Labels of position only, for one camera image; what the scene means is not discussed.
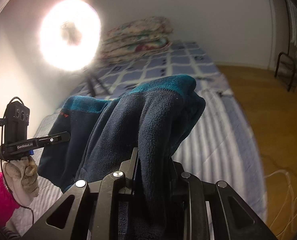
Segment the left hand beige glove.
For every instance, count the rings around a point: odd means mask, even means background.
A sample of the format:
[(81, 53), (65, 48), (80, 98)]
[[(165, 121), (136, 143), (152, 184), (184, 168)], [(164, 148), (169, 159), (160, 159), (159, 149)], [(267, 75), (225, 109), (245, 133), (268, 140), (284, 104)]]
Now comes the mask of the left hand beige glove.
[(39, 194), (37, 165), (34, 159), (29, 156), (4, 162), (3, 173), (16, 202), (20, 206), (29, 207)]

